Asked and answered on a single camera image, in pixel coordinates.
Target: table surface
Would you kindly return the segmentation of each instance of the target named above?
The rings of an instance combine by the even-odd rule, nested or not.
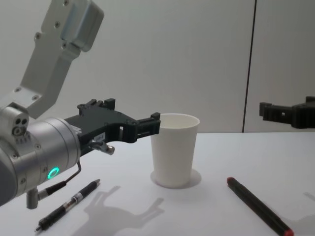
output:
[[[150,138],[113,143],[108,156],[81,158],[67,187],[26,209],[22,195],[0,207],[1,235],[33,236],[39,219],[89,182],[101,185],[43,236],[276,236],[228,187],[235,177],[298,236],[315,235],[315,133],[198,134],[194,179],[186,189],[155,185]],[[70,176],[73,168],[39,190]]]

